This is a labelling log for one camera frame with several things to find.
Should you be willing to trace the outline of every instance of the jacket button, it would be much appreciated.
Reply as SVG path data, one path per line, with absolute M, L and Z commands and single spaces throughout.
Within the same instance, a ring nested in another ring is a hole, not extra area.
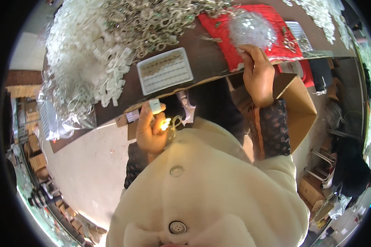
M 170 170 L 170 174 L 173 176 L 173 177 L 178 177 L 178 176 L 181 176 L 184 172 L 184 168 L 182 166 L 174 166 L 171 170 Z
M 187 227 L 181 221 L 172 221 L 169 224 L 169 231 L 172 234 L 182 234 L 187 231 Z

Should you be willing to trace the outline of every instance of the cardboard box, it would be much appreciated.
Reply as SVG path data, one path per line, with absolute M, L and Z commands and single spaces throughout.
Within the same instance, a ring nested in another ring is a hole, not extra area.
M 35 171 L 35 173 L 40 183 L 47 181 L 49 178 L 48 170 L 46 167 Z
M 11 98 L 35 98 L 41 85 L 6 86 L 5 88 L 11 93 Z
M 68 221 L 72 221 L 75 217 L 75 211 L 71 207 L 66 208 L 65 217 Z
M 322 210 L 320 210 L 319 214 L 315 217 L 315 222 L 318 222 L 322 219 L 326 219 L 328 217 L 328 212 L 330 212 L 334 208 L 334 205 L 331 203 L 325 205 Z
M 64 206 L 64 203 L 63 203 L 62 205 L 59 206 L 59 210 L 60 210 L 60 212 L 61 212 L 63 215 L 65 214 L 65 212 L 66 212 L 66 208 L 65 208 L 65 206 Z
M 273 97 L 284 98 L 291 153 L 307 136 L 317 119 L 317 111 L 302 79 L 296 74 L 279 74 L 273 81 Z
M 32 149 L 32 152 L 35 153 L 37 151 L 40 151 L 37 136 L 35 136 L 35 135 L 29 136 L 29 144 L 30 144 L 30 148 Z
M 315 205 L 318 200 L 325 200 L 323 191 L 320 188 L 321 181 L 314 176 L 307 174 L 299 183 L 298 192 L 305 197 L 305 199 L 311 204 Z
M 30 122 L 30 123 L 27 123 L 25 125 L 25 131 L 28 132 L 28 136 L 32 135 L 33 134 L 33 128 L 37 126 L 37 121 L 34 121 L 34 122 Z
M 74 219 L 74 220 L 72 220 L 71 223 L 72 223 L 72 226 L 73 226 L 76 230 L 80 229 L 80 227 L 81 227 L 81 223 L 80 223 L 78 220 Z
M 27 161 L 33 156 L 33 151 L 28 141 L 23 144 L 23 152 Z
M 127 120 L 127 117 L 125 116 L 125 114 L 122 114 L 121 116 L 117 117 L 115 119 L 115 123 L 117 124 L 117 127 L 119 127 L 119 128 L 127 125 L 128 120 Z
M 80 227 L 80 229 L 78 230 L 78 232 L 81 234 L 81 236 L 85 237 L 84 227 L 83 226 Z
M 136 139 L 136 130 L 137 130 L 138 123 L 139 123 L 139 120 L 136 120 L 128 124 L 128 141 Z
M 37 102 L 36 101 L 25 103 L 25 113 L 26 114 L 32 113 L 32 112 L 35 112 L 35 111 L 37 111 Z
M 44 154 L 39 154 L 34 157 L 29 158 L 30 165 L 32 166 L 34 171 L 37 171 L 45 166 L 47 166 L 47 162 L 45 160 Z
M 303 195 L 301 195 L 299 192 L 298 192 L 298 195 L 304 201 L 305 205 L 307 205 L 309 211 L 312 211 L 313 206 L 309 203 L 309 201 L 307 201 L 307 199 Z
M 59 200 L 57 200 L 56 202 L 55 202 L 55 205 L 57 206 L 57 207 L 60 207 L 60 205 L 62 205 L 63 204 L 63 200 L 61 200 L 61 199 L 59 199 Z
M 25 103 L 25 115 L 26 115 L 26 122 L 37 121 L 40 118 L 37 112 L 36 101 Z

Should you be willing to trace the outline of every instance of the wooden table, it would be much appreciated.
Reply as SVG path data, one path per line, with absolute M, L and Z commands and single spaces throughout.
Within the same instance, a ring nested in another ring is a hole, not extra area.
M 323 30 L 317 27 L 312 18 L 308 16 L 304 9 L 297 4 L 290 7 L 280 0 L 237 0 L 237 3 L 245 4 L 266 4 L 271 5 L 282 16 L 285 21 L 297 21 L 302 26 L 306 36 L 308 37 L 314 50 L 332 51 L 334 57 L 355 57 L 353 50 L 347 50 L 340 39 L 339 32 L 336 26 L 334 45 L 331 45 L 324 36 Z M 130 71 L 125 74 L 126 83 L 124 90 L 118 100 L 118 106 L 114 107 L 112 103 L 108 107 L 103 108 L 100 103 L 96 104 L 96 121 L 100 126 L 124 112 L 129 112 L 141 107 L 143 102 L 153 98 L 163 98 L 178 91 L 182 91 L 197 84 L 213 81 L 221 77 L 231 74 L 228 69 L 227 62 L 221 52 L 219 46 L 212 41 L 201 40 L 201 35 L 208 35 L 207 31 L 202 27 L 198 19 L 195 20 L 196 27 L 194 29 L 186 29 L 184 35 L 179 37 L 179 45 L 167 47 L 162 52 L 166 52 L 178 47 L 184 47 L 187 52 L 191 70 L 194 75 L 194 80 L 180 85 L 171 86 L 164 90 L 155 92 L 148 96 L 144 96 L 140 86 L 139 77 L 136 66 L 131 66 Z M 153 57 L 161 52 L 150 53 L 145 58 Z M 76 140 L 80 136 L 90 130 L 76 130 L 70 139 L 61 139 L 56 143 L 51 142 L 51 147 L 54 153 L 61 150 L 64 146 Z

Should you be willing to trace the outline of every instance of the floral patterned sleeve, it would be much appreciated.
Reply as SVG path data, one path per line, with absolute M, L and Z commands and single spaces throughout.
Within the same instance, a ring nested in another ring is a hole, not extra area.
M 248 120 L 252 132 L 255 160 L 290 154 L 286 101 L 277 99 L 271 106 L 250 106 Z
M 149 164 L 148 154 L 139 149 L 136 142 L 129 144 L 128 147 L 127 176 L 125 178 L 124 188 L 128 189 L 129 185 Z

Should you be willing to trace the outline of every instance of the concrete floor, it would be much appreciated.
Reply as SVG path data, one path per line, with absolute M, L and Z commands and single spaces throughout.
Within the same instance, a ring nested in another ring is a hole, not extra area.
M 326 136 L 324 106 L 326 95 L 316 96 L 314 87 L 308 91 L 316 106 L 318 119 L 302 144 L 293 154 L 297 166 L 297 183 L 304 167 L 319 162 L 311 156 L 311 148 L 319 149 Z M 114 121 L 93 130 L 53 153 L 48 141 L 43 142 L 48 171 L 59 186 L 64 200 L 95 224 L 108 229 L 123 189 L 128 160 L 127 126 L 118 128 Z

